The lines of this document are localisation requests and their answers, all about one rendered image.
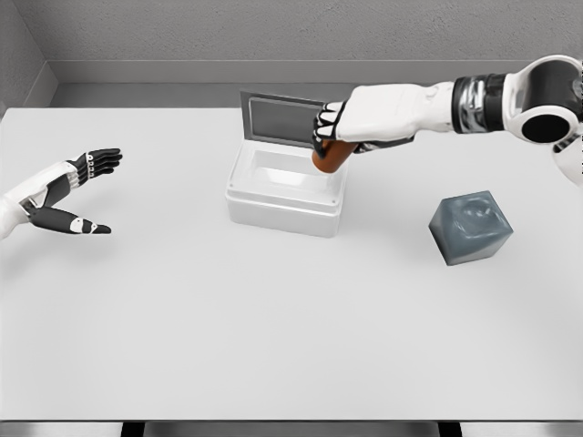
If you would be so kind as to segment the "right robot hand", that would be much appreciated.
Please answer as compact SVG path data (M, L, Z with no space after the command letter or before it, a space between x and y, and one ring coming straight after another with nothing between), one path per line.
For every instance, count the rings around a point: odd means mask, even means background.
M313 121L315 153L324 158L324 143L332 140L355 144L356 154L411 142L421 89L411 84L358 86L344 101L324 104Z

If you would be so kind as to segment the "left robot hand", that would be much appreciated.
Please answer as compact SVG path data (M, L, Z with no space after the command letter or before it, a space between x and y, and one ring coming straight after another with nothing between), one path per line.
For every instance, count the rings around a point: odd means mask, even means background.
M45 168L8 193L33 226L66 234L109 234L111 228L56 208L90 179L111 174L122 159L118 148L90 150L75 160Z

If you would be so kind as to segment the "brown cylindrical cup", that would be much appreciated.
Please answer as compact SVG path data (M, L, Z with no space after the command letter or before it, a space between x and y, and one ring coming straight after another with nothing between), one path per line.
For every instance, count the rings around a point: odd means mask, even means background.
M357 147L357 143L326 139L322 142L323 157L314 151L312 163L321 172L332 174L341 167Z

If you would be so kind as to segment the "grey hinged box lid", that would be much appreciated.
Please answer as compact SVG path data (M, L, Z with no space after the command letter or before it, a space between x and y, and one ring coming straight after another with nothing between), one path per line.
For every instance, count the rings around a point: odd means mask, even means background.
M244 138L312 148L313 122L323 106L319 100L241 90Z

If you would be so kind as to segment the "white storage box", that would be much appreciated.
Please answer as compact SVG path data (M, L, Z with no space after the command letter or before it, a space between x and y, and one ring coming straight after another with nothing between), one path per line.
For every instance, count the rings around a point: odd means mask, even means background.
M332 238L339 229L348 175L344 163L332 174L312 163L312 151L245 139L225 191L236 223Z

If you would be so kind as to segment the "dark grey block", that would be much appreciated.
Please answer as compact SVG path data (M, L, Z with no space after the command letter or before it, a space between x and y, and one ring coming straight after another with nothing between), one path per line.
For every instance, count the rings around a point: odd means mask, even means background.
M488 190L442 199L428 228L447 266L493 257L514 233Z

